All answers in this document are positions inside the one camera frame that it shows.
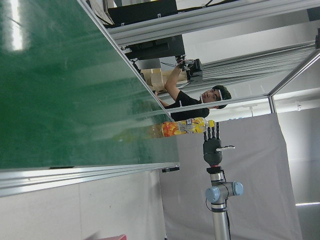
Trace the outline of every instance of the green board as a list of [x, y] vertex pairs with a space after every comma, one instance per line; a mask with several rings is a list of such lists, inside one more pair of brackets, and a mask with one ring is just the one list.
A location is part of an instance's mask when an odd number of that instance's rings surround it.
[[155, 134], [169, 117], [76, 0], [0, 14], [0, 169], [178, 160]]

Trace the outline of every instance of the man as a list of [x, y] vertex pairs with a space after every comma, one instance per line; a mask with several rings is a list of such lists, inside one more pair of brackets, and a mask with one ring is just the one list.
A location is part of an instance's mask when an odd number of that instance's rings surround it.
[[[162, 101], [160, 98], [161, 104], [165, 109], [172, 109], [190, 105], [196, 105], [201, 103], [211, 103], [222, 100], [231, 99], [231, 94], [223, 85], [216, 85], [212, 89], [205, 91], [200, 95], [200, 100], [189, 97], [179, 88], [177, 88], [177, 82], [179, 79], [179, 74], [181, 72], [181, 68], [184, 66], [184, 60], [178, 62], [178, 65], [173, 69], [171, 74], [168, 77], [167, 82], [164, 85], [164, 88], [175, 101], [173, 104], [169, 105], [166, 102]], [[194, 110], [180, 111], [171, 113], [171, 117], [175, 121], [181, 121], [186, 119], [193, 119], [197, 117], [207, 117], [209, 115], [209, 109], [223, 109], [226, 105], [213, 106], [213, 107], [205, 107]]]

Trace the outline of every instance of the dark hair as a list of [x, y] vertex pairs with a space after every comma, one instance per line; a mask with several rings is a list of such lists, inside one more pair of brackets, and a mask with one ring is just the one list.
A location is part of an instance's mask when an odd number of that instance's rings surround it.
[[[216, 85], [212, 89], [220, 90], [220, 92], [221, 92], [221, 100], [231, 99], [231, 94], [230, 94], [230, 92], [228, 91], [228, 89], [225, 86]], [[223, 109], [226, 106], [227, 105], [220, 105], [220, 106], [218, 106], [218, 109]]]

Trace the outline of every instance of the man's arm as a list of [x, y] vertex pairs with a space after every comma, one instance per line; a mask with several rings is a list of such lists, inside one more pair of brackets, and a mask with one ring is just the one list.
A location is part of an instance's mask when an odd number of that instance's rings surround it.
[[166, 81], [164, 88], [168, 92], [168, 94], [172, 97], [173, 100], [177, 100], [180, 89], [177, 88], [177, 82], [179, 80], [179, 74], [181, 69], [179, 66], [176, 66], [170, 75], [168, 76], [168, 80]]

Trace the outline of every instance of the pink object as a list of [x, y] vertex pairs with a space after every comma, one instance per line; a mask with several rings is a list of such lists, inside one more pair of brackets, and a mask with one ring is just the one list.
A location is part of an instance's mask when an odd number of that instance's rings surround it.
[[127, 240], [127, 236], [125, 234], [120, 235], [120, 236], [112, 236], [112, 237], [107, 237], [107, 238], [100, 238], [97, 240]]

